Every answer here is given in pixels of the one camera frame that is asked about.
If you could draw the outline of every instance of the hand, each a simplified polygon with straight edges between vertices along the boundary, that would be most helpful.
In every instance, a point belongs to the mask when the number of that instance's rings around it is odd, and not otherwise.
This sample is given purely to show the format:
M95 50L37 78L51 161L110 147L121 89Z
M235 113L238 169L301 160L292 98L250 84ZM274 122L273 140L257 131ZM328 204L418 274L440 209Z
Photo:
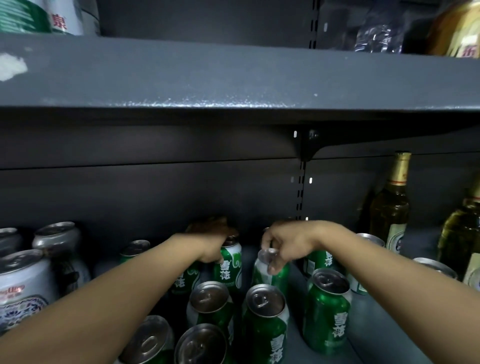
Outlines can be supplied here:
M323 249L321 233L333 225L336 224L315 220L275 222L262 237L262 249L269 248L271 243L279 250L268 267L268 273L278 274L287 262Z
M188 226L186 232L199 245L201 256L198 260L203 263L223 263L220 253L222 244L228 236L238 236L238 231L228 226L226 217L195 222Z

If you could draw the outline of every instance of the forearm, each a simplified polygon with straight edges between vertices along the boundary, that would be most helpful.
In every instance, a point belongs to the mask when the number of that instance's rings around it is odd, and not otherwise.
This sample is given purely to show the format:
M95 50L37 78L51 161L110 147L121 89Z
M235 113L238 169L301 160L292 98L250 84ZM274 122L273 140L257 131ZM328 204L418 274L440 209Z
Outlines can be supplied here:
M430 359L479 363L480 294L333 224L319 227L328 250Z
M174 235L25 320L0 339L0 363L112 363L175 279L199 257Z

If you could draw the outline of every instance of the human arm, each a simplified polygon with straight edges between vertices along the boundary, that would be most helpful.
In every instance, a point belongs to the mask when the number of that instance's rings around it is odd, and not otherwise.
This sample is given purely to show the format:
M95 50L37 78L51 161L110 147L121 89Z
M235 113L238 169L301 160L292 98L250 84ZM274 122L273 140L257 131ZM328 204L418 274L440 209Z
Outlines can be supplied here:
M231 230L175 234L29 317L0 338L0 363L110 364L175 279L221 258Z
M274 224L262 239L280 249L271 264L330 252L436 364L478 364L480 293L328 221Z

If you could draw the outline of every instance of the blue and white patterned can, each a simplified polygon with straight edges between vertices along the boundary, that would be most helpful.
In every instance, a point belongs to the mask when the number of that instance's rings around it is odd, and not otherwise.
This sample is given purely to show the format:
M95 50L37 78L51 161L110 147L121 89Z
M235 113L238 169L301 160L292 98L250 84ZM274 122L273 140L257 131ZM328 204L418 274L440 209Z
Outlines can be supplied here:
M0 335L59 298L50 261L32 249L0 259Z

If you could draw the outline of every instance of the beer bottle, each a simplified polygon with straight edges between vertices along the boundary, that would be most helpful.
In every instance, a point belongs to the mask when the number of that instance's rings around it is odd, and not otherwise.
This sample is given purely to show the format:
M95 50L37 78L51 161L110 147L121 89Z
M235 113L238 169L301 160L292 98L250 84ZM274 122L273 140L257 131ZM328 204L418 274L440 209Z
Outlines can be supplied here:
M407 227L410 204L406 184L410 152L395 152L390 177L370 205L370 234L385 242L385 247L400 253Z
M465 284L480 291L480 175L463 204L446 220L438 242L438 261Z

